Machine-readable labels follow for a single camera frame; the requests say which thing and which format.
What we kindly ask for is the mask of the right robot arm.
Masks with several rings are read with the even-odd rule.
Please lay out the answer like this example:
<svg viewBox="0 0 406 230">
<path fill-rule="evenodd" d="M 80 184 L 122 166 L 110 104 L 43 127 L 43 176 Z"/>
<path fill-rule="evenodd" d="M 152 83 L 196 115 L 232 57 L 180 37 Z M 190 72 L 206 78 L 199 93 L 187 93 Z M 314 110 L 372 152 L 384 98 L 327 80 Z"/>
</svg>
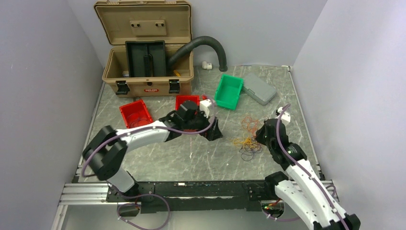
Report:
<svg viewBox="0 0 406 230">
<path fill-rule="evenodd" d="M 360 219 L 348 214 L 323 186 L 302 148 L 289 141 L 280 120 L 266 120 L 256 131 L 256 141 L 268 148 L 283 169 L 266 176 L 266 197 L 280 198 L 310 230 L 360 229 Z"/>
</svg>

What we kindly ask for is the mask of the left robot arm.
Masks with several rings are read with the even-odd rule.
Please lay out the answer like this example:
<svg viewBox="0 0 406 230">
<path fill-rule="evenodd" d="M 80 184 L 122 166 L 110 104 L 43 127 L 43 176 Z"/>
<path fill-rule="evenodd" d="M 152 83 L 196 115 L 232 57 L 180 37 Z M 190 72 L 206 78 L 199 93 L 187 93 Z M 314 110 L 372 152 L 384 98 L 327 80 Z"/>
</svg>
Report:
<svg viewBox="0 0 406 230">
<path fill-rule="evenodd" d="M 150 144 L 168 142 L 182 135 L 200 135 L 208 141 L 222 138 L 215 115 L 213 99 L 185 101 L 177 110 L 150 124 L 130 128 L 103 127 L 83 150 L 85 160 L 82 176 L 88 177 L 86 168 L 100 181 L 107 181 L 125 201 L 139 194 L 139 185 L 133 176 L 122 168 L 127 153 Z"/>
</svg>

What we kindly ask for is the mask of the red bin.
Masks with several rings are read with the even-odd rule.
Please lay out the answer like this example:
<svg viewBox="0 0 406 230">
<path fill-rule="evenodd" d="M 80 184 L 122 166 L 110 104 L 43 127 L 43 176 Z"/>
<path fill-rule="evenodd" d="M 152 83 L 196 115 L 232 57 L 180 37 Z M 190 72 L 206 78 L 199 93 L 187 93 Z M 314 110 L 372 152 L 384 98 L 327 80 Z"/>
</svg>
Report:
<svg viewBox="0 0 406 230">
<path fill-rule="evenodd" d="M 153 123 L 146 104 L 142 99 L 119 107 L 127 128 L 135 128 Z"/>
<path fill-rule="evenodd" d="M 186 101 L 192 101 L 192 102 L 196 103 L 197 106 L 200 105 L 199 95 L 177 95 L 176 101 L 175 101 L 175 110 L 178 110 L 180 105 Z"/>
</svg>

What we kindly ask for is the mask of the black toolbox tray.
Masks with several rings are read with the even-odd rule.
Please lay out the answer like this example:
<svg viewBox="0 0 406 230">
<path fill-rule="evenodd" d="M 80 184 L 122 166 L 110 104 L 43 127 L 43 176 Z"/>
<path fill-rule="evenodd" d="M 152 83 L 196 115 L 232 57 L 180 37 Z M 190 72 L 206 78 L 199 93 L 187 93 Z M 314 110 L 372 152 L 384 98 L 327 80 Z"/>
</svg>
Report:
<svg viewBox="0 0 406 230">
<path fill-rule="evenodd" d="M 125 48 L 131 78 L 165 77 L 167 75 L 165 41 L 127 41 Z"/>
</svg>

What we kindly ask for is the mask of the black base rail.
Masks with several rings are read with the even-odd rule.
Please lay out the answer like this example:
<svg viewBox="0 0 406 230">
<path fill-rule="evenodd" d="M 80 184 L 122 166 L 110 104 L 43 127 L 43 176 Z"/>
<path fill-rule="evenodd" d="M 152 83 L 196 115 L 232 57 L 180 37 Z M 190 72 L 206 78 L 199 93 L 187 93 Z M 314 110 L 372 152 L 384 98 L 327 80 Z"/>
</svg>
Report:
<svg viewBox="0 0 406 230">
<path fill-rule="evenodd" d="M 108 203 L 137 204 L 142 214 L 161 211 L 260 211 L 259 204 L 274 203 L 277 196 L 264 180 L 138 182 L 134 193 L 121 195 L 109 187 Z"/>
</svg>

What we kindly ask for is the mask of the white pipe fitting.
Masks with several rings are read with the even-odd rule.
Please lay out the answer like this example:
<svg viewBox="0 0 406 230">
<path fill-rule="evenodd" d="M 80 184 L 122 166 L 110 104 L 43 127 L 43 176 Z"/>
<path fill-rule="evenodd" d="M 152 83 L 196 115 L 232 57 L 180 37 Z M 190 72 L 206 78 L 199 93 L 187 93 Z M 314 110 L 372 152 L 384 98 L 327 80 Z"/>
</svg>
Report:
<svg viewBox="0 0 406 230">
<path fill-rule="evenodd" d="M 213 69 L 212 63 L 208 63 L 206 61 L 203 61 L 202 62 L 202 69 L 212 70 Z"/>
</svg>

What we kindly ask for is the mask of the green plastic bin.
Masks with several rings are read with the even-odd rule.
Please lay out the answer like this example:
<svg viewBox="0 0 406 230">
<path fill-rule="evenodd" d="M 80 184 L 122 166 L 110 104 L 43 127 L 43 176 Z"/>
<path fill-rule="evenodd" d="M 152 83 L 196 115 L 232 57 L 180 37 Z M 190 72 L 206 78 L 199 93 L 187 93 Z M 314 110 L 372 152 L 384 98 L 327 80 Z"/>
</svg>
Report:
<svg viewBox="0 0 406 230">
<path fill-rule="evenodd" d="M 235 110 L 243 87 L 243 79 L 223 74 L 215 92 L 219 107 Z"/>
</svg>

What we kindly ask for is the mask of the grey plastic case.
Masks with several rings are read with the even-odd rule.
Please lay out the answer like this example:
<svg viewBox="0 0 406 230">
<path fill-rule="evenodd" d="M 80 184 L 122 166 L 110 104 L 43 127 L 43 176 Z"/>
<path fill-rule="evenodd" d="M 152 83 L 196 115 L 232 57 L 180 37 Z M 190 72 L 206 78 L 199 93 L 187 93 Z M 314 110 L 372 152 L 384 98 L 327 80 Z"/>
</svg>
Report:
<svg viewBox="0 0 406 230">
<path fill-rule="evenodd" d="M 277 93 L 274 86 L 253 73 L 245 75 L 242 79 L 243 92 L 261 105 L 268 104 Z"/>
</svg>

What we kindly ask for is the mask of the tan open toolbox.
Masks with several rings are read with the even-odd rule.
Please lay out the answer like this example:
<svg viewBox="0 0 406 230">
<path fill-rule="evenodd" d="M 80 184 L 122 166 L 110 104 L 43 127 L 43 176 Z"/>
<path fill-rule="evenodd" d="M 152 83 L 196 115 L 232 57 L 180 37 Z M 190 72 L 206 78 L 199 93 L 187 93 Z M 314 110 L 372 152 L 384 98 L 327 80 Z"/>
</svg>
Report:
<svg viewBox="0 0 406 230">
<path fill-rule="evenodd" d="M 112 46 L 102 80 L 116 96 L 191 94 L 193 54 L 169 63 L 192 39 L 187 1 L 103 0 L 94 9 Z"/>
</svg>

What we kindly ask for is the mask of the red bin left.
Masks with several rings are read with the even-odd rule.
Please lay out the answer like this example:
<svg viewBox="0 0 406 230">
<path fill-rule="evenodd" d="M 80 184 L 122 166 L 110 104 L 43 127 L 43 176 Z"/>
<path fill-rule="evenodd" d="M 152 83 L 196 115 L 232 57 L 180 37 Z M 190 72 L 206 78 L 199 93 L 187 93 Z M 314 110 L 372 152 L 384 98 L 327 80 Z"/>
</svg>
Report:
<svg viewBox="0 0 406 230">
<path fill-rule="evenodd" d="M 142 99 L 119 107 L 127 128 L 135 128 L 153 123 L 146 104 Z"/>
</svg>

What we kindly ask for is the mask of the red bin centre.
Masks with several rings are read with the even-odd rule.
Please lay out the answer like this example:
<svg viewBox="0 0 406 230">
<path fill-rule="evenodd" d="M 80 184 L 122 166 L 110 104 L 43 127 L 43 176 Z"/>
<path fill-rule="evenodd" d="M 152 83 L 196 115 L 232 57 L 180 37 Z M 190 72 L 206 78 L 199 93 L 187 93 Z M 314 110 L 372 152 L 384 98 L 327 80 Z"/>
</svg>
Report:
<svg viewBox="0 0 406 230">
<path fill-rule="evenodd" d="M 175 110 L 178 110 L 180 105 L 186 101 L 192 101 L 192 102 L 196 103 L 197 106 L 200 105 L 199 95 L 177 95 L 176 101 L 175 101 Z"/>
</svg>

